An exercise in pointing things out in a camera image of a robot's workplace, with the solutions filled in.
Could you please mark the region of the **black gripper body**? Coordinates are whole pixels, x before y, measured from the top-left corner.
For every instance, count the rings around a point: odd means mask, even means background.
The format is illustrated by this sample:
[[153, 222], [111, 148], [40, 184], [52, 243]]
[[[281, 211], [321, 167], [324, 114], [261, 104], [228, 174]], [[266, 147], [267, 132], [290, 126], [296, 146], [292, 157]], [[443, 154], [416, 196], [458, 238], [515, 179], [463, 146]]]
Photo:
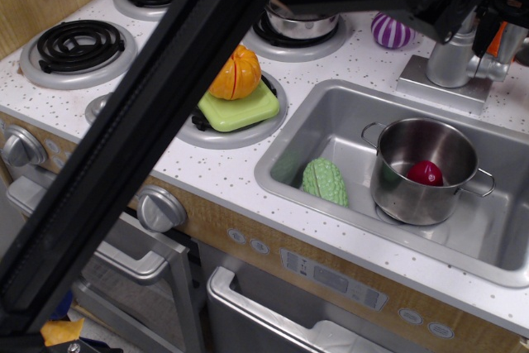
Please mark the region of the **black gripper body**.
[[528, 0], [483, 0], [476, 8], [476, 17], [478, 25], [472, 49], [482, 57], [504, 22], [528, 28]]

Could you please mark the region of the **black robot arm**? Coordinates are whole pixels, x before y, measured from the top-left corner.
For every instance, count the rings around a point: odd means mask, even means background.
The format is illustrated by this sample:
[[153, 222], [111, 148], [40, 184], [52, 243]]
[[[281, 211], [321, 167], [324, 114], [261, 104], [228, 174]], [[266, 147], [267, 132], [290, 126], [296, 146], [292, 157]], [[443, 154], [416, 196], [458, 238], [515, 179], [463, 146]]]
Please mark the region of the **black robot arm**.
[[[1, 263], [1, 341], [41, 327], [269, 0], [174, 0]], [[295, 12], [382, 10], [447, 42], [482, 0], [280, 0]]]

